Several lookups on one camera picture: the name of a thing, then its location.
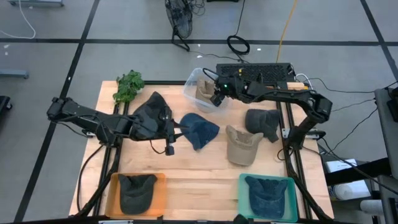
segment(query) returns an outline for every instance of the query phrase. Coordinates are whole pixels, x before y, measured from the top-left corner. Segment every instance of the orange tray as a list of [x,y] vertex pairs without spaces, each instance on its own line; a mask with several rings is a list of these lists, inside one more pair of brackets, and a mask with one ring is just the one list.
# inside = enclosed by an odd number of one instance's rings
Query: orange tray
[[163,173],[154,174],[157,181],[154,185],[154,195],[150,207],[146,212],[138,215],[126,215],[120,209],[120,182],[119,174],[125,176],[145,175],[148,173],[114,173],[109,183],[108,199],[106,201],[105,215],[110,218],[137,218],[137,217],[159,217],[164,214],[166,206],[166,176]]

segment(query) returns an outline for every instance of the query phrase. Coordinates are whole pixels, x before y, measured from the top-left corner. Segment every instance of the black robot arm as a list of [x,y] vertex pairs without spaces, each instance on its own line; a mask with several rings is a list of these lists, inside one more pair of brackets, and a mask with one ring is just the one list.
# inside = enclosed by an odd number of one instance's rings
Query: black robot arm
[[144,110],[133,115],[105,114],[91,108],[79,105],[71,98],[53,98],[47,111],[49,120],[71,122],[91,133],[96,134],[100,144],[116,147],[117,138],[129,138],[133,141],[149,141],[165,139],[166,156],[174,155],[172,143],[178,135],[174,127],[178,126],[172,119],[172,111],[163,106],[156,116],[150,116]]
[[329,120],[332,102],[315,90],[281,90],[274,86],[246,80],[240,73],[215,80],[215,93],[211,97],[214,105],[219,106],[224,97],[237,99],[243,103],[264,100],[294,103],[303,108],[307,117],[292,128],[287,138],[288,147],[301,149],[305,135],[318,123]]

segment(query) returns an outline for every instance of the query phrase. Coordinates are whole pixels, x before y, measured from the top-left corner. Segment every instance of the green plant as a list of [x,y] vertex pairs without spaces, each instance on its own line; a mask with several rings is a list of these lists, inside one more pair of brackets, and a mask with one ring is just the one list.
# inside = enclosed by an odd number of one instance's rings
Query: green plant
[[118,92],[113,95],[117,103],[128,103],[132,101],[137,91],[144,87],[144,81],[141,79],[141,73],[131,70],[127,75],[123,74],[116,79],[118,83]]

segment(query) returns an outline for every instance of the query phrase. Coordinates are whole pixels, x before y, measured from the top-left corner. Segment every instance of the clear plastic container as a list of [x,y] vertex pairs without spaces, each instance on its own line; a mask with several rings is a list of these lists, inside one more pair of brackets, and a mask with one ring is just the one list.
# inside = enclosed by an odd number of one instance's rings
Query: clear plastic container
[[[217,78],[217,75],[208,72],[208,74],[213,77],[214,79]],[[204,73],[202,68],[195,68],[191,75],[189,76],[187,82],[184,85],[182,93],[184,96],[192,101],[193,104],[202,112],[204,113],[222,113],[225,112],[227,107],[228,107],[228,101],[229,99],[226,97],[224,98],[223,102],[219,105],[219,107],[208,103],[204,102],[202,100],[199,100],[196,98],[196,90],[197,90],[197,80],[199,78],[203,78],[205,81],[212,82],[212,80],[207,77]]]
[[[244,180],[247,176],[263,180],[287,180],[287,188],[285,190],[285,212],[280,219],[271,219],[255,215],[250,207],[249,185]],[[246,218],[261,218],[278,222],[297,222],[297,204],[294,180],[290,177],[274,177],[267,175],[241,174],[239,176],[239,192],[238,192],[238,210],[241,215]]]

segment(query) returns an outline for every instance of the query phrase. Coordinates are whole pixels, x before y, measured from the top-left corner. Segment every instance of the wooden table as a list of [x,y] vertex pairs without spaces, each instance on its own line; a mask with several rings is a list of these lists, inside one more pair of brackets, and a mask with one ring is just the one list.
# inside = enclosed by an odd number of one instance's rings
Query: wooden table
[[[201,151],[194,151],[185,137],[180,137],[174,143],[175,155],[165,156],[153,152],[149,142],[123,141],[119,172],[162,172],[167,177],[167,204],[164,214],[165,220],[232,220],[238,213],[238,178],[241,173],[262,175],[287,176],[285,163],[277,159],[277,152],[282,149],[280,131],[279,140],[271,143],[263,139],[259,144],[256,160],[249,167],[237,166],[226,158],[225,127],[230,124],[240,131],[244,128],[246,111],[251,108],[264,110],[276,109],[273,101],[244,104],[238,100],[229,99],[229,111],[226,114],[205,114],[182,95],[182,85],[147,85],[130,104],[129,114],[145,102],[150,95],[157,91],[166,100],[173,111],[174,119],[179,122],[187,113],[197,113],[220,127],[217,137],[207,144]],[[301,89],[302,83],[289,83],[289,88]],[[112,94],[117,91],[116,82],[102,83],[96,110],[111,114],[114,108]],[[285,113],[286,126],[288,119]],[[292,105],[296,124],[305,117],[303,110]],[[161,151],[165,146],[164,140],[153,141],[154,147]],[[318,151],[315,140],[306,140],[305,147]],[[83,161],[98,148],[98,140],[89,139]],[[104,151],[95,155],[88,163],[81,179],[81,206],[83,206],[98,186]],[[302,164],[307,182],[307,189],[327,215],[333,217],[333,210],[328,195],[328,189],[323,174],[319,155],[301,150]],[[99,214],[104,214],[108,189],[104,191]],[[302,196],[296,188],[300,217],[305,217]],[[70,214],[75,214],[76,191],[70,208]]]

